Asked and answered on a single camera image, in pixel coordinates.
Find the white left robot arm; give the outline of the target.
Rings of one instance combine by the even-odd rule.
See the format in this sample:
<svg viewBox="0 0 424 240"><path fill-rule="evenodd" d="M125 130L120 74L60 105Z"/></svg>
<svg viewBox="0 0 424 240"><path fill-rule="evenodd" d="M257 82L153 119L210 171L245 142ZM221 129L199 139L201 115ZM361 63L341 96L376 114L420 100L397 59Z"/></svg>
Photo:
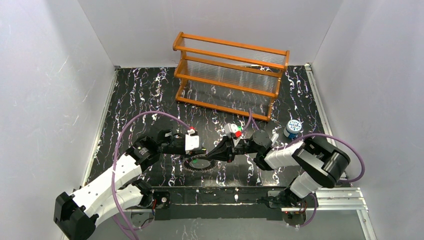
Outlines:
<svg viewBox="0 0 424 240"><path fill-rule="evenodd" d="M87 240L98 225L122 210L152 203L152 188L138 179L163 154L191 157L203 154L200 136L171 129L140 136L111 166L86 186L60 193L54 204L53 221L69 240Z"/></svg>

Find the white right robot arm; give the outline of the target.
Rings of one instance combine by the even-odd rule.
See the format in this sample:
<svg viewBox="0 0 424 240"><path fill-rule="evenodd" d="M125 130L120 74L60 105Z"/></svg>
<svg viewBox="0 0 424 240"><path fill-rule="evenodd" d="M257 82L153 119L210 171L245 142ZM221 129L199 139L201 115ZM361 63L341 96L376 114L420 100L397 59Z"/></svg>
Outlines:
<svg viewBox="0 0 424 240"><path fill-rule="evenodd" d="M341 149L330 144L325 134L302 136L287 146L274 148L274 142L263 130L237 143L225 136L209 153L207 160L231 162L236 155L255 154L253 161L264 171L300 166L304 172L286 190L286 196L298 201L321 188L333 188L351 162Z"/></svg>

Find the metal oval keyring holder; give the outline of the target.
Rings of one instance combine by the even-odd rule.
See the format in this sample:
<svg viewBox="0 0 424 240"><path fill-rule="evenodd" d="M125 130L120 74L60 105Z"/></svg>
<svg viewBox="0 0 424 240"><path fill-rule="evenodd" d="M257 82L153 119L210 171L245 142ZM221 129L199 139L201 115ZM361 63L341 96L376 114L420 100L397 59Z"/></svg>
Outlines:
<svg viewBox="0 0 424 240"><path fill-rule="evenodd" d="M182 167L190 172L211 171L216 167L216 165L215 160L208 160L204 156L186 158L182 163Z"/></svg>

